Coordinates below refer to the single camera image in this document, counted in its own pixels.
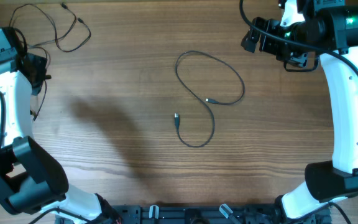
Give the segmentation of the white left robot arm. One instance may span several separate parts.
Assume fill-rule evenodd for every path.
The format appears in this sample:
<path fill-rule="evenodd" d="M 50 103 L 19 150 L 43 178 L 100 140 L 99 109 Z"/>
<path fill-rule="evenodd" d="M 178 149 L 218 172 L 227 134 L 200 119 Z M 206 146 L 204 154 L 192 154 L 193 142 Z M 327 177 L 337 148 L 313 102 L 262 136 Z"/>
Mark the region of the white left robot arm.
<path fill-rule="evenodd" d="M 98 194 L 68 183 L 63 167 L 33 139 L 32 85 L 0 64 L 0 205 L 12 215 L 49 213 L 73 223 L 120 223 Z"/>

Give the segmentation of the black USB cable short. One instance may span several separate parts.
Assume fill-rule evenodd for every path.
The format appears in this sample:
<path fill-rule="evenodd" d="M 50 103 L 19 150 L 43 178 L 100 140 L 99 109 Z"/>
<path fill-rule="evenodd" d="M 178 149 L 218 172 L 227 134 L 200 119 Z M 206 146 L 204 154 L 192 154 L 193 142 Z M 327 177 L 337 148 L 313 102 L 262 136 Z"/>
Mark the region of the black USB cable short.
<path fill-rule="evenodd" d="M 43 47 L 32 47 L 32 48 L 30 48 L 30 49 L 31 49 L 31 50 L 33 50 L 33 49 L 41 50 L 41 51 L 45 54 L 44 56 L 41 56 L 41 55 L 39 55 L 39 56 L 45 57 L 45 58 L 48 60 L 48 62 L 47 62 L 47 69 L 48 69 L 48 67 L 49 67 L 49 65 L 50 65 L 50 62 L 51 62 L 51 56 L 50 56 L 49 51 L 47 51 L 47 50 L 44 49 Z M 39 117 L 40 111 L 41 111 L 41 109 L 42 109 L 42 107 L 43 107 L 43 105 L 44 105 L 45 97 L 46 97 L 46 94 L 47 94 L 47 80 L 44 81 L 41 90 L 43 90 L 44 93 L 43 93 L 43 95 L 42 95 L 42 99 L 41 99 L 41 101 L 40 101 L 40 103 L 39 103 L 39 105 L 38 105 L 38 108 L 37 108 L 36 111 L 32 111 L 32 112 L 31 112 L 31 115 L 33 116 L 33 118 L 32 118 L 33 121 L 35 121 L 35 120 Z"/>

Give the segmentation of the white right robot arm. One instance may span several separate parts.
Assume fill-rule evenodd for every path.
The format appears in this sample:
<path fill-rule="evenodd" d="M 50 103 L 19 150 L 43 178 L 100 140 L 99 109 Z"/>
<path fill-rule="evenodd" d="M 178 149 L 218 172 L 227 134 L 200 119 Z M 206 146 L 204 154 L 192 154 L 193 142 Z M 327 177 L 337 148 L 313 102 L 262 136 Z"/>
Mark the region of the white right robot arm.
<path fill-rule="evenodd" d="M 331 160 L 308 164 L 304 181 L 271 206 L 272 223 L 296 223 L 358 196 L 358 5 L 344 1 L 280 1 L 282 19 L 247 19 L 242 47 L 276 57 L 288 72 L 305 72 L 308 54 L 322 67 L 334 126 Z"/>

